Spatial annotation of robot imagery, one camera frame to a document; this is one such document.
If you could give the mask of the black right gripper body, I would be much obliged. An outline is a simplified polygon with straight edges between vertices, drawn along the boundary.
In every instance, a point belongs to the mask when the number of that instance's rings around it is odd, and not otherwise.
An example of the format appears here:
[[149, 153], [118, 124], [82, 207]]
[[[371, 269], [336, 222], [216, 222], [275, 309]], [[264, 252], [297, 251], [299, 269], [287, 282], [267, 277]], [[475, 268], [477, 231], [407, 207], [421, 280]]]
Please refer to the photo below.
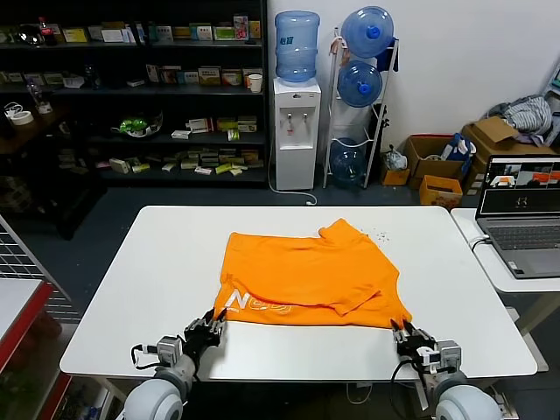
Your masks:
[[401, 361], [411, 360], [416, 364], [438, 363], [437, 341], [424, 330], [395, 331], [396, 352]]

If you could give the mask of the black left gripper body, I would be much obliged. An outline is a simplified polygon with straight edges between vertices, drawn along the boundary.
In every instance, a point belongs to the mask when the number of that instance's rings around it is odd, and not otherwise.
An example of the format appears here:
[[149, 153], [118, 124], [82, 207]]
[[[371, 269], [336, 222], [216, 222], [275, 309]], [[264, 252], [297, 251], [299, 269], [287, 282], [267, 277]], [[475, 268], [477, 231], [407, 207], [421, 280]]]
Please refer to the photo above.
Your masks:
[[203, 350], [208, 347], [218, 347], [221, 343], [222, 332], [198, 327], [200, 318], [195, 319], [185, 330], [185, 343], [189, 349]]

